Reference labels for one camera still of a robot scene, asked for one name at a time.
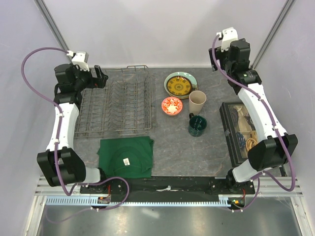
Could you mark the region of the mint green flower plate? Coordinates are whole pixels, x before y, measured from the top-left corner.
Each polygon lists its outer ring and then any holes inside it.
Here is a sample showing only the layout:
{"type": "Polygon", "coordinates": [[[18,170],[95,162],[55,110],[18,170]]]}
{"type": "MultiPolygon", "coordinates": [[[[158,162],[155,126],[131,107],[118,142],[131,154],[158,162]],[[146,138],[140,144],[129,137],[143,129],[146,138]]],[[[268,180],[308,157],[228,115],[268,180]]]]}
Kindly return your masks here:
{"type": "Polygon", "coordinates": [[[194,76],[192,76],[191,74],[187,73],[187,72],[174,72],[169,74],[166,79],[164,80],[164,87],[166,87],[166,83],[167,81],[173,77],[173,76],[183,76],[186,77],[187,79],[189,79],[189,81],[192,83],[192,88],[195,90],[198,90],[198,83],[197,80],[195,79],[194,76]]]}

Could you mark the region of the beige cup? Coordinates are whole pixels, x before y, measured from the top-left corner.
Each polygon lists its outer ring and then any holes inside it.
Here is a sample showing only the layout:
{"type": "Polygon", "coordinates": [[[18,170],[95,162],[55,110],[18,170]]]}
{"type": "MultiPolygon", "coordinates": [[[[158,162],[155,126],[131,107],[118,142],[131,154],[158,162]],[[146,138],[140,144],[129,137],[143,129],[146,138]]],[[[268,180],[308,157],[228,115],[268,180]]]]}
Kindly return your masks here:
{"type": "Polygon", "coordinates": [[[206,94],[195,90],[189,94],[189,112],[198,115],[206,102],[206,94]]]}

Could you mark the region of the yellow patterned small plate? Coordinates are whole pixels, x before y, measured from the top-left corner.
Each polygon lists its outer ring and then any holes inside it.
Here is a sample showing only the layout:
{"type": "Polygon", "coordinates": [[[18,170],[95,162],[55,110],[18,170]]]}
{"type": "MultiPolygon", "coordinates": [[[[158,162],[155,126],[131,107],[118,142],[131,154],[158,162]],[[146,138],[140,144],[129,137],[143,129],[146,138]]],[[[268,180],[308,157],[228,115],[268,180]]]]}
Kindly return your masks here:
{"type": "Polygon", "coordinates": [[[166,87],[172,95],[186,96],[192,91],[192,83],[183,76],[173,76],[167,83],[166,87]]]}

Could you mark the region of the white red pattern bowl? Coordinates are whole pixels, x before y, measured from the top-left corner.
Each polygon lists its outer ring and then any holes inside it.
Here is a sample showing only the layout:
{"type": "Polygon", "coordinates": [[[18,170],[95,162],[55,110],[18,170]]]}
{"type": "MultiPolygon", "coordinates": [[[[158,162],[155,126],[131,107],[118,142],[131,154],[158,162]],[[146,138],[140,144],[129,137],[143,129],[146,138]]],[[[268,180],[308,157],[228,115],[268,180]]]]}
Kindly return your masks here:
{"type": "Polygon", "coordinates": [[[167,97],[162,101],[161,108],[167,115],[176,116],[182,111],[183,103],[177,97],[167,97]]]}

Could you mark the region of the dark green mug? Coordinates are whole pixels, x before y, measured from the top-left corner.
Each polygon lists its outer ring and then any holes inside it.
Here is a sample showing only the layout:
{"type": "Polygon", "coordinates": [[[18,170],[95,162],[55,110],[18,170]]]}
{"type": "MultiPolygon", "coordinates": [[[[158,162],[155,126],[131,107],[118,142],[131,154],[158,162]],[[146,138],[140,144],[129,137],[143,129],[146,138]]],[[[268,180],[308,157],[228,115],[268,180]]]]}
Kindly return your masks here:
{"type": "Polygon", "coordinates": [[[207,120],[199,115],[189,114],[188,131],[193,137],[200,137],[207,128],[207,120]]]}

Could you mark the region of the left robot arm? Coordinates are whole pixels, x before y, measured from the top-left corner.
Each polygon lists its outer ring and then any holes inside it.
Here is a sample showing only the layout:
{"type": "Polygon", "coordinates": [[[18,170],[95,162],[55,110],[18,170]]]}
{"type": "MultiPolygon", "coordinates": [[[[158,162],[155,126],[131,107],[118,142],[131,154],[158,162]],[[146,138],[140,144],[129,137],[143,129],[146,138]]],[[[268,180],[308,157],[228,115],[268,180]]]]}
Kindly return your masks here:
{"type": "Polygon", "coordinates": [[[74,151],[74,131],[79,115],[84,89],[102,89],[108,76],[100,66],[94,66],[96,76],[90,71],[83,71],[77,65],[61,64],[55,67],[57,84],[55,85],[54,102],[55,123],[51,140],[45,152],[37,155],[37,163],[48,184],[60,186],[71,183],[91,183],[96,193],[104,193],[108,181],[104,179],[101,168],[88,168],[74,151]]]}

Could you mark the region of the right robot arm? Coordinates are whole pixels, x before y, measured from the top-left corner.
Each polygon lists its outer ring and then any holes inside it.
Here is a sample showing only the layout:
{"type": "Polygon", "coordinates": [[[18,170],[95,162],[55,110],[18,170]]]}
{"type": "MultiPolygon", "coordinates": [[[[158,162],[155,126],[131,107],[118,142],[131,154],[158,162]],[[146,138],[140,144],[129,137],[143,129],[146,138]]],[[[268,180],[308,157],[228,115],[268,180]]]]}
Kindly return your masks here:
{"type": "Polygon", "coordinates": [[[249,67],[250,44],[245,39],[224,40],[216,36],[214,41],[221,46],[212,46],[210,60],[214,71],[228,79],[235,93],[246,106],[255,126],[258,143],[248,152],[248,158],[227,174],[225,187],[230,193],[238,193],[243,182],[253,181],[260,175],[268,175],[279,187],[287,192],[295,188],[295,170],[292,164],[293,154],[298,140],[289,135],[277,120],[265,96],[262,80],[256,70],[249,67]],[[270,169],[288,163],[291,170],[291,186],[282,185],[270,169]]]}

